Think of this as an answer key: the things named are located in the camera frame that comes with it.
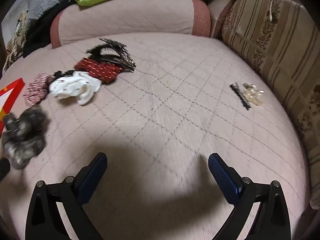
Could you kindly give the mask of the grey sheer scrunchie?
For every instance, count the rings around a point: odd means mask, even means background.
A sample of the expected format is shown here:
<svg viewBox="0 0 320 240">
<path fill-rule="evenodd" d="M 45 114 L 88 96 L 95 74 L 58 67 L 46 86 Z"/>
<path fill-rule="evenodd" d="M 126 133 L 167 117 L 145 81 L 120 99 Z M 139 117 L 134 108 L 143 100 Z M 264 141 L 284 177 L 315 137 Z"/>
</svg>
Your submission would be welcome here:
<svg viewBox="0 0 320 240">
<path fill-rule="evenodd" d="M 4 156 L 15 169 L 21 170 L 31 158 L 41 154 L 46 146 L 44 132 L 47 115 L 40 105 L 34 105 L 23 111 L 19 117 L 8 113 L 3 118 L 3 123 Z"/>
</svg>

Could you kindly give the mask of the white cherry print scrunchie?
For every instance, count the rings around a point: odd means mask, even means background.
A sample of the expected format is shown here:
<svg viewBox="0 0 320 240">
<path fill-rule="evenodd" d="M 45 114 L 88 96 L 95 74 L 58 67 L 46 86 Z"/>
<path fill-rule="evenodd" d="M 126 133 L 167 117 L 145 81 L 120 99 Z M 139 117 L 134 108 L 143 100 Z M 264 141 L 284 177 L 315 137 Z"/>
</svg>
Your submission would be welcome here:
<svg viewBox="0 0 320 240">
<path fill-rule="evenodd" d="M 101 81 L 88 72 L 75 71 L 72 76 L 56 79 L 49 85 L 49 93 L 58 100 L 75 97 L 79 105 L 87 104 L 100 89 Z"/>
</svg>

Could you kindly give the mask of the pink plaid scrunchie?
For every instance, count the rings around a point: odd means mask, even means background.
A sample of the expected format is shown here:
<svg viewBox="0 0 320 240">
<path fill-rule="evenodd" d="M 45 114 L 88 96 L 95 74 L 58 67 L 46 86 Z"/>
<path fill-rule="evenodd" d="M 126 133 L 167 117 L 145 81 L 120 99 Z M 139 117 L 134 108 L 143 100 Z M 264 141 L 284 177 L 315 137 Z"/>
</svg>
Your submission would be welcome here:
<svg viewBox="0 0 320 240">
<path fill-rule="evenodd" d="M 27 106 L 34 106 L 44 100 L 49 91 L 49 85 L 53 82 L 54 77 L 46 73 L 38 74 L 35 79 L 27 85 L 27 90 L 23 95 Z"/>
</svg>

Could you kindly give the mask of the dark red dotted scrunchie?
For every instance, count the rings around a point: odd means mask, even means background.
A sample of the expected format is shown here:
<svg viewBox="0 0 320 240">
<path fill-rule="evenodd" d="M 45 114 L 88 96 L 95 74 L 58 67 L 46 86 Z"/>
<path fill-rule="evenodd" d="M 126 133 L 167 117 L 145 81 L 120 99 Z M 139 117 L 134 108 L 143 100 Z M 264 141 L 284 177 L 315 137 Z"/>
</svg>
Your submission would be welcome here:
<svg viewBox="0 0 320 240">
<path fill-rule="evenodd" d="M 112 63 L 97 62 L 92 59 L 83 58 L 74 69 L 81 72 L 88 72 L 89 76 L 100 80 L 102 83 L 111 83 L 124 70 Z"/>
</svg>

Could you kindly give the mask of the black beaded hair claw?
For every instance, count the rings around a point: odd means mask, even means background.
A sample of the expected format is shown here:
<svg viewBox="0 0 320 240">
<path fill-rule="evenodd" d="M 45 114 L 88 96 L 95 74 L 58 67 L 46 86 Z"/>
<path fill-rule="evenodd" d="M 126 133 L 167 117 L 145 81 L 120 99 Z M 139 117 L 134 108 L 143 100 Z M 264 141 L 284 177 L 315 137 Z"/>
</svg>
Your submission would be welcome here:
<svg viewBox="0 0 320 240">
<path fill-rule="evenodd" d="M 126 45 L 109 38 L 99 38 L 103 44 L 99 44 L 86 50 L 89 59 L 97 62 L 112 63 L 125 70 L 134 72 L 136 63 L 127 51 Z"/>
</svg>

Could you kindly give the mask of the black bobby pin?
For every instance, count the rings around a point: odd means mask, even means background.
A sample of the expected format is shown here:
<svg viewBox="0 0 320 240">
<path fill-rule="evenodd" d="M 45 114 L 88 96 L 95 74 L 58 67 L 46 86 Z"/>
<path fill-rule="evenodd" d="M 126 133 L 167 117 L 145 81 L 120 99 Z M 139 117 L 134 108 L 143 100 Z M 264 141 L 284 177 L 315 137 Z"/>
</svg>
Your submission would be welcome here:
<svg viewBox="0 0 320 240">
<path fill-rule="evenodd" d="M 240 87 L 238 86 L 238 83 L 235 82 L 233 84 L 230 84 L 229 86 L 233 90 L 233 92 L 239 97 L 239 99 L 242 101 L 242 104 L 245 107 L 245 109 L 249 110 L 251 108 L 251 105 L 247 101 L 247 99 L 245 98 L 245 96 L 242 93 L 242 91 L 240 90 Z"/>
</svg>

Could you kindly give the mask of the red tray box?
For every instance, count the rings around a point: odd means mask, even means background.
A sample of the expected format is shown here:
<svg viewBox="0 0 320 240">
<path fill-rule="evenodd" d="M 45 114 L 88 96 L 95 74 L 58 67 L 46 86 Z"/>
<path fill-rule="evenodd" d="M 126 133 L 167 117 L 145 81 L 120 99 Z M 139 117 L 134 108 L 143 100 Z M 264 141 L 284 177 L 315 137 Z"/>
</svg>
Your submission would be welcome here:
<svg viewBox="0 0 320 240">
<path fill-rule="evenodd" d="M 3 118 L 11 111 L 12 106 L 14 105 L 24 85 L 25 83 L 23 79 L 19 78 L 1 89 L 0 132 L 2 132 L 4 128 Z"/>
</svg>

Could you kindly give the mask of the leaf print cloth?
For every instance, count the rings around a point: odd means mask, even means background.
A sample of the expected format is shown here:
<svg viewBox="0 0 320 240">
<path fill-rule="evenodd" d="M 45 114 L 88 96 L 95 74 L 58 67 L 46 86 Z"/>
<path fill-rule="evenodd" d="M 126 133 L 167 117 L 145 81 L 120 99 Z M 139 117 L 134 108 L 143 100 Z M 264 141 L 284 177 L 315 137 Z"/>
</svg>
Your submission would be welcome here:
<svg viewBox="0 0 320 240">
<path fill-rule="evenodd" d="M 6 58 L 2 74 L 4 74 L 23 54 L 27 33 L 27 14 L 28 11 L 23 11 L 17 19 L 14 36 L 9 40 L 6 46 Z"/>
</svg>

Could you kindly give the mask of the black clothing pile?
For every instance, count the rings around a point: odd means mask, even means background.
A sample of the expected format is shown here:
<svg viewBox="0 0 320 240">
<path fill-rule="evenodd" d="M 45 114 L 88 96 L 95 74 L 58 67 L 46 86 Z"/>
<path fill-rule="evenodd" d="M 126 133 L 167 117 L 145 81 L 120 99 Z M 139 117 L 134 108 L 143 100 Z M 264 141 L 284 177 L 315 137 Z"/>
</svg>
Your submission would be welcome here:
<svg viewBox="0 0 320 240">
<path fill-rule="evenodd" d="M 50 28 L 56 16 L 68 6 L 75 4 L 75 0 L 62 0 L 36 20 L 28 29 L 22 57 L 25 58 L 33 51 L 50 44 Z"/>
</svg>

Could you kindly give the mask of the striped floral cushion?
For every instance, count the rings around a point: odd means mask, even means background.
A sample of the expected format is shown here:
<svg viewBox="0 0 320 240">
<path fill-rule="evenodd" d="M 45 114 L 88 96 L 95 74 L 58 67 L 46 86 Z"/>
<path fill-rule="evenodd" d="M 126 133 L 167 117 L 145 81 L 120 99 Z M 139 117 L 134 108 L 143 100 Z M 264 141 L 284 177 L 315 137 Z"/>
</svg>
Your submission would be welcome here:
<svg viewBox="0 0 320 240">
<path fill-rule="evenodd" d="M 310 205 L 319 208 L 319 29 L 291 0 L 237 0 L 222 38 L 268 84 L 292 118 L 310 171 Z"/>
</svg>

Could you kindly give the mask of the pink bolster pillow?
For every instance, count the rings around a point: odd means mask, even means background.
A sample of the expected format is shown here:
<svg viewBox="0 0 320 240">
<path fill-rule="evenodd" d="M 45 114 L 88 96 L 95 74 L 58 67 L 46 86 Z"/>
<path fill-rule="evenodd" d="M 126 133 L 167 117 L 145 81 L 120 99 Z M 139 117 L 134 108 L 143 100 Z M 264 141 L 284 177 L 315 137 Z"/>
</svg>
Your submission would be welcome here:
<svg viewBox="0 0 320 240">
<path fill-rule="evenodd" d="M 210 12 L 201 0 L 111 0 L 70 5 L 50 28 L 53 48 L 89 38 L 125 33 L 178 33 L 209 37 Z"/>
</svg>

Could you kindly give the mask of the grey quilted pillow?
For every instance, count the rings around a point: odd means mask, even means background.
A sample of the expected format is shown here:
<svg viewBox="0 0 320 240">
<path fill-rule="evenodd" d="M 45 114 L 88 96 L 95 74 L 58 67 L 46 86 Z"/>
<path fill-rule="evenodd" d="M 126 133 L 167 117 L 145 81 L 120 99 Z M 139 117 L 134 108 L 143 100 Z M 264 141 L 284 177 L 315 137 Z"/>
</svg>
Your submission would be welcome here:
<svg viewBox="0 0 320 240">
<path fill-rule="evenodd" d="M 41 15 L 62 0 L 16 0 L 4 15 L 1 22 L 3 42 L 7 44 L 16 31 L 20 14 L 24 13 L 29 27 L 38 20 Z"/>
</svg>

